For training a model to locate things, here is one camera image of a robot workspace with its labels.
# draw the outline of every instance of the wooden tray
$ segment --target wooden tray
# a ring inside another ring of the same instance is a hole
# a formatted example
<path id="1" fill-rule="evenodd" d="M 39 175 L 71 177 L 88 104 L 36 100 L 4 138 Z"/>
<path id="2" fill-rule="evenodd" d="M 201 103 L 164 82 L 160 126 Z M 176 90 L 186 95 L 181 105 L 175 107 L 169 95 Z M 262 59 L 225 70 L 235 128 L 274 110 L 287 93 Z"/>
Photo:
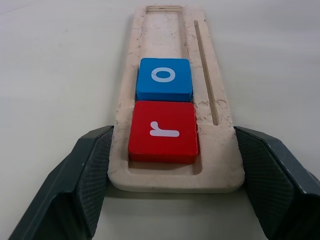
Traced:
<path id="1" fill-rule="evenodd" d="M 142 58 L 190 61 L 199 155 L 194 164 L 129 160 L 128 141 Z M 238 141 L 204 13 L 191 6 L 138 8 L 131 29 L 108 177 L 119 189 L 151 192 L 227 193 L 245 179 Z"/>

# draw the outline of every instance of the red tile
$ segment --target red tile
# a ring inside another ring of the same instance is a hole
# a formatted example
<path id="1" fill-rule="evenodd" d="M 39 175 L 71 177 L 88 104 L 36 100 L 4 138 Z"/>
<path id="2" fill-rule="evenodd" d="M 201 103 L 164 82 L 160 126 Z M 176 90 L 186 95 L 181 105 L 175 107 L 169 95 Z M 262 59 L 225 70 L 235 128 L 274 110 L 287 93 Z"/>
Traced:
<path id="1" fill-rule="evenodd" d="M 132 161 L 193 163 L 198 153 L 193 104 L 138 101 L 134 106 L 128 151 Z"/>

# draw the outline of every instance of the white table surface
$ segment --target white table surface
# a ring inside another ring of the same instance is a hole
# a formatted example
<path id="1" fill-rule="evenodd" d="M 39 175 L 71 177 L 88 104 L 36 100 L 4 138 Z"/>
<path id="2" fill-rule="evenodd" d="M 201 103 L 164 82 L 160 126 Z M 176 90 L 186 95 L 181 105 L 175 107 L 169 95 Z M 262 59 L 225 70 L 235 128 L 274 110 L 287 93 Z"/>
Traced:
<path id="1" fill-rule="evenodd" d="M 145 2 L 0 2 L 0 239 L 77 139 L 113 124 L 134 9 Z M 320 2 L 179 2 L 205 9 L 234 125 L 281 139 L 320 178 Z M 243 189 L 110 187 L 93 240 L 105 239 L 266 238 Z"/>

